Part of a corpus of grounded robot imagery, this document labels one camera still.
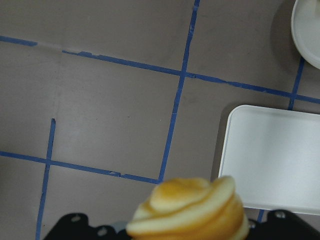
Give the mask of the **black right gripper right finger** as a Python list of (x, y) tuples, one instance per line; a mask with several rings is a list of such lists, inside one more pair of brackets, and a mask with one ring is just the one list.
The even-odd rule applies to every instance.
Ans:
[(320, 231), (295, 213), (276, 209), (267, 214), (264, 222), (249, 220), (248, 240), (318, 240)]

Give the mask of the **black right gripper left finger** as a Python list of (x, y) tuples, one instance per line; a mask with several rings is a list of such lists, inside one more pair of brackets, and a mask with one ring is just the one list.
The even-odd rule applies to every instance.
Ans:
[(125, 229), (116, 231), (111, 225), (91, 226), (84, 213), (62, 216), (44, 240), (131, 240)]

